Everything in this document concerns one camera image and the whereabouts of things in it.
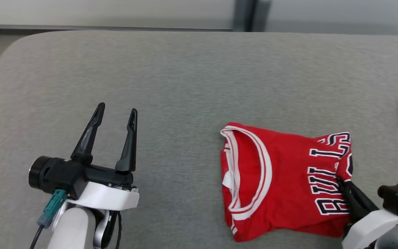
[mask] red jersey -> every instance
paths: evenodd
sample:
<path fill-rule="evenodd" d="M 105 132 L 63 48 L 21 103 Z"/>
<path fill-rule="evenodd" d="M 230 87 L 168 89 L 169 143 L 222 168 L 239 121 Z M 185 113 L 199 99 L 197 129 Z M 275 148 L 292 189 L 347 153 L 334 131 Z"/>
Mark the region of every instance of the red jersey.
<path fill-rule="evenodd" d="M 309 138 L 228 123 L 222 159 L 225 221 L 234 240 L 275 229 L 339 237 L 349 221 L 336 176 L 351 180 L 351 135 Z"/>

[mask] camera lens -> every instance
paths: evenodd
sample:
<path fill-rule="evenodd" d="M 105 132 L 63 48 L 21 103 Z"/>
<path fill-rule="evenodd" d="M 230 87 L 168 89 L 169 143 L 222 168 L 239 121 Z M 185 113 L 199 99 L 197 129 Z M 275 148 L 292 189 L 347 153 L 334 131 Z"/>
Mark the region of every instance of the camera lens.
<path fill-rule="evenodd" d="M 48 156 L 41 156 L 30 167 L 28 172 L 28 184 L 32 188 L 40 189 L 39 180 L 43 177 L 43 172 L 45 163 L 50 159 Z"/>

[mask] teal connector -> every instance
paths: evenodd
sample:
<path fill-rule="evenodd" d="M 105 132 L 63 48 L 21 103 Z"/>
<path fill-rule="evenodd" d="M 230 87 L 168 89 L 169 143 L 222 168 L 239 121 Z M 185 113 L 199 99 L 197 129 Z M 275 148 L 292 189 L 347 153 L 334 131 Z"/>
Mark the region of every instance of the teal connector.
<path fill-rule="evenodd" d="M 61 189 L 57 189 L 48 204 L 45 206 L 44 214 L 41 215 L 37 221 L 38 225 L 43 225 L 44 228 L 50 227 L 53 222 L 53 218 L 61 208 L 63 202 L 66 200 L 66 193 Z"/>

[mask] gray table surface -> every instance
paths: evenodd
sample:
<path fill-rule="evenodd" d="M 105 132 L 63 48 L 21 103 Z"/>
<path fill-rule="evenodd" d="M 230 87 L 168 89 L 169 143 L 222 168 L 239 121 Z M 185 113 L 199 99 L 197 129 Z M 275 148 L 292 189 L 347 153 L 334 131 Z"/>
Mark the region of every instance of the gray table surface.
<path fill-rule="evenodd" d="M 123 212 L 121 248 L 341 248 L 289 230 L 233 241 L 224 122 L 309 137 L 350 131 L 355 183 L 378 205 L 377 188 L 398 183 L 398 36 L 44 33 L 0 60 L 0 248 L 28 248 L 50 197 L 28 186 L 31 163 L 68 158 L 102 101 L 98 165 L 113 167 L 129 112 L 139 111 L 140 202 Z M 37 248 L 50 237 L 45 230 Z"/>

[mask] gray tablecloth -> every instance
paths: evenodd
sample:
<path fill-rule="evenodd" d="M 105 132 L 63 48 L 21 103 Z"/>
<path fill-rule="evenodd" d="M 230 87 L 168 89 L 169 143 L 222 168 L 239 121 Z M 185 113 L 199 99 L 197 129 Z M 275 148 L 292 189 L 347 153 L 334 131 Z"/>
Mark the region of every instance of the gray tablecloth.
<path fill-rule="evenodd" d="M 140 202 L 123 212 L 121 248 L 341 248 L 289 230 L 233 241 L 219 155 L 229 121 L 309 137 L 350 131 L 355 183 L 378 205 L 378 187 L 398 183 L 397 36 L 45 33 L 0 60 L 0 248 L 28 248 L 50 197 L 28 186 L 31 163 L 69 158 L 102 101 L 97 165 L 115 165 L 139 111 Z"/>

